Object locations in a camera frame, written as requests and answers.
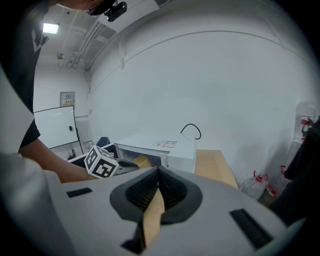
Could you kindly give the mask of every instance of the black slot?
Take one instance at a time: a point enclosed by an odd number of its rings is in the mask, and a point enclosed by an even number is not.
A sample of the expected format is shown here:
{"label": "black slot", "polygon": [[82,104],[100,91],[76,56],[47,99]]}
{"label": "black slot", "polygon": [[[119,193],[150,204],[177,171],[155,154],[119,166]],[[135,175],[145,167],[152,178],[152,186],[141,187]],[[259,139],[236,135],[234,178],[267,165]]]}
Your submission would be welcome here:
{"label": "black slot", "polygon": [[202,202],[196,184],[159,166],[117,186],[110,194],[110,203],[122,219],[140,223],[158,187],[165,207],[162,225],[185,222]]}
{"label": "black slot", "polygon": [[133,239],[125,241],[121,246],[135,254],[141,254],[146,249],[144,229],[141,223],[136,227]]}
{"label": "black slot", "polygon": [[255,249],[259,249],[272,241],[272,237],[244,210],[229,212],[245,236],[250,240]]}
{"label": "black slot", "polygon": [[90,193],[90,192],[92,192],[92,190],[90,188],[86,187],[86,188],[82,188],[82,189],[78,189],[78,190],[74,190],[74,191],[69,191],[66,194],[68,195],[69,198],[74,198],[74,197],[82,196],[82,195]]}

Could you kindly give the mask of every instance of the black sleeve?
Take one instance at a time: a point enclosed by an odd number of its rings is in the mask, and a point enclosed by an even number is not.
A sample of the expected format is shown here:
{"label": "black sleeve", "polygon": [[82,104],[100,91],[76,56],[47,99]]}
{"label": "black sleeve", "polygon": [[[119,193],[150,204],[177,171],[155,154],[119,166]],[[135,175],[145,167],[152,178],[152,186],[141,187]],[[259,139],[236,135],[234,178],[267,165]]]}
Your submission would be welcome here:
{"label": "black sleeve", "polygon": [[[0,62],[10,84],[30,112],[34,112],[35,70],[43,45],[43,19],[49,8],[49,0],[30,0],[15,9],[15,21],[6,26]],[[35,121],[25,133],[20,147],[40,136]]]}
{"label": "black sleeve", "polygon": [[22,140],[20,148],[30,144],[31,142],[34,142],[37,138],[39,138],[39,136],[40,136],[40,132],[36,126],[35,120],[33,120],[29,129],[25,133],[25,136]]}

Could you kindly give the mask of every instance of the security camera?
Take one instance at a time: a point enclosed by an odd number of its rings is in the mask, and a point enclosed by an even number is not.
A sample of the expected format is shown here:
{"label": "security camera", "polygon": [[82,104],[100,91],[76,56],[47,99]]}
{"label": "security camera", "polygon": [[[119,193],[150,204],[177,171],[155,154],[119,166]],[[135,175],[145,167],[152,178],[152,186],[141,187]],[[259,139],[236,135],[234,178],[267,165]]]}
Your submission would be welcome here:
{"label": "security camera", "polygon": [[109,22],[115,21],[127,11],[127,3],[121,2],[118,4],[117,0],[104,0],[97,6],[96,5],[97,4],[93,5],[92,8],[86,9],[85,12],[90,16],[104,14]]}
{"label": "security camera", "polygon": [[116,6],[112,6],[104,15],[108,22],[113,22],[127,11],[127,3],[121,2]]}

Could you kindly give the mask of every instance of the whiteboard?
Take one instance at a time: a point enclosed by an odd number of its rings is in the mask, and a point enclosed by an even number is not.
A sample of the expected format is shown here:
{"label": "whiteboard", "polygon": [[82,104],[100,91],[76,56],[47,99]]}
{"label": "whiteboard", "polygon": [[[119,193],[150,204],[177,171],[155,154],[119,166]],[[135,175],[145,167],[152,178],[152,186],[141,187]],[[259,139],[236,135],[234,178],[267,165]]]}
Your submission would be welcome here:
{"label": "whiteboard", "polygon": [[39,140],[49,149],[78,141],[74,106],[35,112],[34,120],[40,132]]}

